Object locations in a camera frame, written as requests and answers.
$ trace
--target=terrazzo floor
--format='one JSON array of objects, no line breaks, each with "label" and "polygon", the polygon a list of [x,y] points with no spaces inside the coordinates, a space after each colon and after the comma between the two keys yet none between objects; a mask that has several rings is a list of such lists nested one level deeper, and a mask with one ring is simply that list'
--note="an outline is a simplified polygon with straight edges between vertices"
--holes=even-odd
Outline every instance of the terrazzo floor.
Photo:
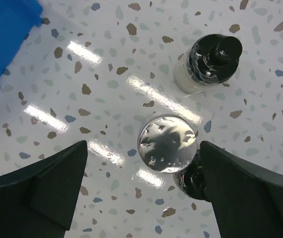
[{"label": "terrazzo floor", "polygon": [[[219,238],[210,203],[149,170],[137,135],[152,113],[283,174],[283,0],[41,0],[0,79],[0,175],[79,140],[89,158],[66,238]],[[228,83],[181,92],[173,68],[201,36],[238,37]]]}]

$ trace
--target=blue plastic bin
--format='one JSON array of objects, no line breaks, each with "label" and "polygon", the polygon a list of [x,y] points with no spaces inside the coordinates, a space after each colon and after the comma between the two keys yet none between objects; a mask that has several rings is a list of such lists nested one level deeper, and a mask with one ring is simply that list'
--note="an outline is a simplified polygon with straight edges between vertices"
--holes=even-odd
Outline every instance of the blue plastic bin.
[{"label": "blue plastic bin", "polygon": [[42,10],[36,0],[0,0],[0,76],[31,28],[42,24]]}]

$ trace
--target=black lid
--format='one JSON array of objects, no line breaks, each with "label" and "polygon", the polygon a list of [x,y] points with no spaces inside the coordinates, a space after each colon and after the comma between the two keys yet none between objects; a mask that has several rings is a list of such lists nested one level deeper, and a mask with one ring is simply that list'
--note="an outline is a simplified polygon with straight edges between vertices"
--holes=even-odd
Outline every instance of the black lid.
[{"label": "black lid", "polygon": [[192,47],[187,59],[188,72],[202,85],[226,82],[235,73],[241,53],[241,42],[233,36],[204,36]]},{"label": "black lid", "polygon": [[241,42],[234,36],[226,36],[212,48],[210,59],[216,65],[225,65],[238,60],[241,53]]}]

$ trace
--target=blue speck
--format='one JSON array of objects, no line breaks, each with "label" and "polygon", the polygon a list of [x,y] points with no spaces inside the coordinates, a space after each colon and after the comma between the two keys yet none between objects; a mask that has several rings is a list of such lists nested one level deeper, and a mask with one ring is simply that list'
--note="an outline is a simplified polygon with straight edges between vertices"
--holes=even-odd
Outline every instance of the blue speck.
[{"label": "blue speck", "polygon": [[76,118],[75,118],[75,117],[72,117],[72,116],[69,116],[69,115],[66,115],[66,116],[65,116],[65,120],[66,120],[66,122],[73,122],[73,121],[76,120]]},{"label": "blue speck", "polygon": [[134,149],[131,149],[131,150],[129,150],[127,153],[128,153],[128,156],[135,156],[135,154],[137,153],[137,151],[134,150]]},{"label": "blue speck", "polygon": [[205,238],[210,238],[210,234],[208,234],[206,231],[204,231],[204,237]]},{"label": "blue speck", "polygon": [[209,121],[205,124],[205,126],[204,126],[205,132],[206,132],[206,133],[209,133],[209,132],[211,131],[211,127],[212,127],[212,121],[209,120]]},{"label": "blue speck", "polygon": [[101,8],[101,5],[99,3],[94,3],[92,6],[91,6],[91,9],[93,11],[97,11],[98,9]]},{"label": "blue speck", "polygon": [[275,71],[275,73],[276,73],[276,76],[278,76],[278,77],[282,77],[282,76],[283,76],[283,71],[281,71],[281,70],[279,70],[279,69],[277,69],[277,70]]},{"label": "blue speck", "polygon": [[156,233],[161,234],[162,233],[162,229],[160,226],[156,226],[155,227]]},{"label": "blue speck", "polygon": [[58,31],[56,29],[51,30],[51,35],[56,38],[58,36]]},{"label": "blue speck", "polygon": [[10,75],[9,69],[6,68],[6,69],[2,72],[2,74],[3,74],[3,75],[7,75],[7,76]]},{"label": "blue speck", "polygon": [[19,156],[20,156],[21,159],[28,159],[28,158],[31,157],[30,155],[28,155],[28,154],[26,154],[26,153],[23,153],[23,152],[20,152],[20,153],[19,153]]},{"label": "blue speck", "polygon": [[155,203],[157,204],[157,205],[162,205],[162,204],[164,204],[164,200],[161,198],[161,199],[157,199],[156,201],[155,201]]},{"label": "blue speck", "polygon": [[93,200],[93,202],[102,202],[102,201],[103,200],[101,198],[99,198],[99,197],[95,197],[94,200]]}]

